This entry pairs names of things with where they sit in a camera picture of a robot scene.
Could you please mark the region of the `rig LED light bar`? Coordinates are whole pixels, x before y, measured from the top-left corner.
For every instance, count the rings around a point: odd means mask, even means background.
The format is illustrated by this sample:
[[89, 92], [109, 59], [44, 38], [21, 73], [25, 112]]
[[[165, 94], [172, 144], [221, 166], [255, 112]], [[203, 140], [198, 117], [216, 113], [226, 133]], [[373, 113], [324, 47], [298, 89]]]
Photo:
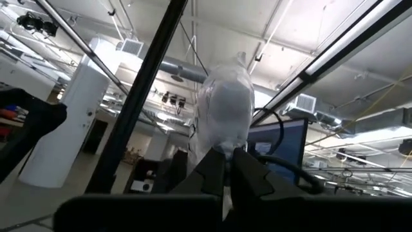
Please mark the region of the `rig LED light bar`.
[[365, 45], [374, 35], [382, 32], [408, 11], [412, 12], [412, 0], [377, 0], [306, 68], [281, 88], [265, 106], [268, 111], [259, 110], [255, 114], [252, 125], [263, 122], [271, 112], [326, 76], [333, 68], [354, 55], [356, 49]]

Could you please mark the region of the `black ceiling spotlights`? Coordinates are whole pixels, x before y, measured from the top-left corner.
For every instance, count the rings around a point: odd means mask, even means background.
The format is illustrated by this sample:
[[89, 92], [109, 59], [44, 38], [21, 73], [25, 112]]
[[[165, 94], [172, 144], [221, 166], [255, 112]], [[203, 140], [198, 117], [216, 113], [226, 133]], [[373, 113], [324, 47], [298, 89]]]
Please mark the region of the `black ceiling spotlights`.
[[186, 98], [171, 92], [165, 92], [162, 94], [162, 102], [178, 108], [185, 108]]

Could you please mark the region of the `small white box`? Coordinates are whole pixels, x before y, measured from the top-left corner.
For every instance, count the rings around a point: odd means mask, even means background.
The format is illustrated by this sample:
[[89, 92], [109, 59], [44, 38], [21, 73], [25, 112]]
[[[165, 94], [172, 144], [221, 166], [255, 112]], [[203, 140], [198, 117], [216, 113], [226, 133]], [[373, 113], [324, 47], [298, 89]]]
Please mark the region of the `small white box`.
[[150, 193], [152, 187], [152, 180], [134, 180], [131, 184], [130, 191], [138, 193]]

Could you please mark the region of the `grey round air duct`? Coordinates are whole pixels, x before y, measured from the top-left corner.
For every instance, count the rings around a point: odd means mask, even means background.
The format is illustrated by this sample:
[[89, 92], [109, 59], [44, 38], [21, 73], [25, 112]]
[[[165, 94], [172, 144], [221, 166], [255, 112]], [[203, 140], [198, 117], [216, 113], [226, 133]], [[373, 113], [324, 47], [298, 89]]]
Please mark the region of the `grey round air duct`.
[[172, 57], [164, 57], [159, 69], [171, 75], [178, 75], [183, 79], [198, 83], [203, 83], [207, 78], [206, 71], [202, 67]]

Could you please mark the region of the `monitor with blue screen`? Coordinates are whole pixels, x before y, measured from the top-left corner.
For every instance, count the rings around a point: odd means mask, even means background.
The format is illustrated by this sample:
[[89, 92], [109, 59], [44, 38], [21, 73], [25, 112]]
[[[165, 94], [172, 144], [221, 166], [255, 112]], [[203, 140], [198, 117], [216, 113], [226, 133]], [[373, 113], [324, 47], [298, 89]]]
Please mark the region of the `monitor with blue screen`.
[[281, 136], [280, 123], [275, 122], [249, 129], [247, 151], [254, 157], [260, 155], [276, 157], [301, 167], [308, 120], [287, 120], [283, 123], [283, 129], [283, 139], [280, 145], [276, 144]]

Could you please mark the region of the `white building column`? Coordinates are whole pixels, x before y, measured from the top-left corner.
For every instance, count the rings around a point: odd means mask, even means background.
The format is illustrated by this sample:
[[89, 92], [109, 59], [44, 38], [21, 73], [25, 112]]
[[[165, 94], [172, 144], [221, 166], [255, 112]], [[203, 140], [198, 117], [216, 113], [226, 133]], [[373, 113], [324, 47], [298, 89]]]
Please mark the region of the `white building column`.
[[19, 180], [31, 186], [61, 188], [95, 119], [109, 78], [84, 55], [61, 98], [67, 118], [34, 147]]

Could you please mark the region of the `black ceiling fixture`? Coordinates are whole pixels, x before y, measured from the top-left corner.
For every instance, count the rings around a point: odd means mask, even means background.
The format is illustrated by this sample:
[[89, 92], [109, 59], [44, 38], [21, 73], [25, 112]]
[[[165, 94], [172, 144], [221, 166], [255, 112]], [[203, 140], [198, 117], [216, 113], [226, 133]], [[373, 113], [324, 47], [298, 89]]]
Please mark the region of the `black ceiling fixture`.
[[36, 16], [32, 12], [26, 12], [24, 15], [19, 16], [16, 19], [19, 26], [22, 26], [25, 30], [45, 33], [48, 37], [55, 37], [58, 30], [58, 25], [52, 21], [45, 21], [39, 16]]

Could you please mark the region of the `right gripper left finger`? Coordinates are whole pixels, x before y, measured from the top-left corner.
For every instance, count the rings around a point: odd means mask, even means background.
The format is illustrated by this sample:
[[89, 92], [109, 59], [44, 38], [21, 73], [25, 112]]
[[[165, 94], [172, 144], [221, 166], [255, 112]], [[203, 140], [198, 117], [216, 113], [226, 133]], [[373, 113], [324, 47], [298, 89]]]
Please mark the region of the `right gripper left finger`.
[[223, 196], [226, 160], [224, 154], [210, 149], [191, 174], [171, 193]]

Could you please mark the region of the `thin overhead rig beam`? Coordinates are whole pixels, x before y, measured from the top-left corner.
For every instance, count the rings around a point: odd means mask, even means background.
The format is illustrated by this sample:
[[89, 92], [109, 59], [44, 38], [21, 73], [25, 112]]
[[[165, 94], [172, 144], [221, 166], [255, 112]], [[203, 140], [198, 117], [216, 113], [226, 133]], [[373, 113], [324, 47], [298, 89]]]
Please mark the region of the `thin overhead rig beam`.
[[68, 35], [68, 37], [106, 74], [109, 79], [124, 93], [128, 94], [126, 87], [115, 77], [112, 71], [104, 64], [100, 57], [84, 42], [84, 40], [73, 30], [73, 28], [63, 19], [48, 0], [34, 0], [35, 3], [45, 11]]

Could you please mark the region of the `bagged cotton swabs black print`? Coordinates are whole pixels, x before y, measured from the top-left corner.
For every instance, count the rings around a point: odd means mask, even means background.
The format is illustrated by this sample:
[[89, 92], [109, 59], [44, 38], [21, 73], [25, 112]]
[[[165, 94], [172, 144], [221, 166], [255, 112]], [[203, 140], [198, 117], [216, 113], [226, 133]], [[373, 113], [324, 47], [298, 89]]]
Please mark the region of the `bagged cotton swabs black print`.
[[230, 159], [246, 143], [255, 106], [254, 87], [245, 52], [216, 65], [203, 82], [194, 114], [192, 154], [201, 160], [211, 149]]

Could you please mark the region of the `white ceiling air vent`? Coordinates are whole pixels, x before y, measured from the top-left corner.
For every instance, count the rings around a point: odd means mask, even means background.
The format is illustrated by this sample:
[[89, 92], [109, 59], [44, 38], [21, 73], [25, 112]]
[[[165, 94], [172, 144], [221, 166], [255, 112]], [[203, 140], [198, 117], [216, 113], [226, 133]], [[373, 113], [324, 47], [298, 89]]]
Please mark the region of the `white ceiling air vent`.
[[122, 42], [117, 44], [116, 51], [119, 51], [125, 56], [138, 57], [143, 47], [143, 42], [132, 39], [124, 39]]
[[280, 114], [291, 119], [307, 118], [310, 121], [314, 121], [316, 120], [316, 102], [316, 97], [300, 94], [294, 100], [290, 101], [285, 108], [280, 111]]

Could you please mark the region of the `black aluminium rig frame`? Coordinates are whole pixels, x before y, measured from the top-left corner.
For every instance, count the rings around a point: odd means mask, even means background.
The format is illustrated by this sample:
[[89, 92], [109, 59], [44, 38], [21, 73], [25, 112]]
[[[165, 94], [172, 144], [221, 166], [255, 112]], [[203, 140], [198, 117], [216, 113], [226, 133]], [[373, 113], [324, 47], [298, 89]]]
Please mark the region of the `black aluminium rig frame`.
[[109, 193], [111, 191], [127, 142], [135, 128], [187, 2], [188, 0], [170, 1], [85, 189], [86, 193]]

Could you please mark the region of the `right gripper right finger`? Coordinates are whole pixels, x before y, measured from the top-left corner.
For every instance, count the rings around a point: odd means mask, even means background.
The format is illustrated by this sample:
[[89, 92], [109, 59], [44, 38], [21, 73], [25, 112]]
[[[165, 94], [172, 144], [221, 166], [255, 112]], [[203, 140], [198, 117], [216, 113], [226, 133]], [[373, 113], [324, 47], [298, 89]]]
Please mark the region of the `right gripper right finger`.
[[231, 175], [233, 201], [234, 195], [238, 194], [248, 200], [279, 200], [306, 195], [241, 148], [234, 150]]

